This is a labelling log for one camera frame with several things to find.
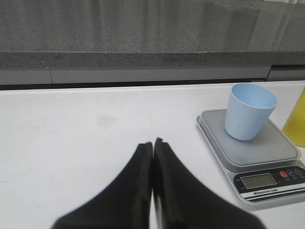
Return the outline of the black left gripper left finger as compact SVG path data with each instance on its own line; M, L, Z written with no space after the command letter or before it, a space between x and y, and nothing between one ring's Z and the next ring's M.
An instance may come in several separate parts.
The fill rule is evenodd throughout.
M97 196L57 219L54 229L147 229L153 146L138 144L119 175Z

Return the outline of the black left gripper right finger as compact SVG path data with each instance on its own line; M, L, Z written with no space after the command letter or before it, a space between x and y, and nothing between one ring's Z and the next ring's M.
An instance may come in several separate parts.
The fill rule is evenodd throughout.
M202 184L160 138L154 145L153 194L160 229L264 228L257 217Z

